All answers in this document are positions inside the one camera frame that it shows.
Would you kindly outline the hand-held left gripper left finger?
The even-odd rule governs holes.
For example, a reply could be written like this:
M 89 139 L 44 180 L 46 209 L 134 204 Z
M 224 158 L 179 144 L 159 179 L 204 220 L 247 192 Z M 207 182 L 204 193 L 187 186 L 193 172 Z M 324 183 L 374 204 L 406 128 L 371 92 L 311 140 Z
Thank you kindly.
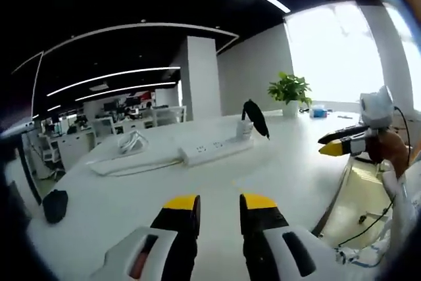
M 90 280 L 190 280 L 197 256 L 201 198 L 167 201 L 149 227 L 140 226 L 111 247 Z

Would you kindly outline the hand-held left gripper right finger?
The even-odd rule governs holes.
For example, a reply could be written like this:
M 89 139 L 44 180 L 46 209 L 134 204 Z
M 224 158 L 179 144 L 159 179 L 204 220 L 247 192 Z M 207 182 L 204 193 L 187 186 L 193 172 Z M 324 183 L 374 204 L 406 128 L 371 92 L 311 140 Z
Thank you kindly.
M 335 251 L 300 226 L 291 226 L 268 197 L 239 197 L 243 255 L 251 280 L 340 280 Z

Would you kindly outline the person's right hand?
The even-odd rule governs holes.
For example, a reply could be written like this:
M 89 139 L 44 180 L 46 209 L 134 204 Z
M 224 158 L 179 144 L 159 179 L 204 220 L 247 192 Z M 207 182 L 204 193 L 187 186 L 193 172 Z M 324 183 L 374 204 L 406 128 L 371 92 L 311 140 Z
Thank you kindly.
M 375 163 L 387 160 L 391 163 L 397 179 L 409 166 L 409 151 L 402 138 L 390 130 L 381 131 L 377 136 L 366 138 L 366 152 Z

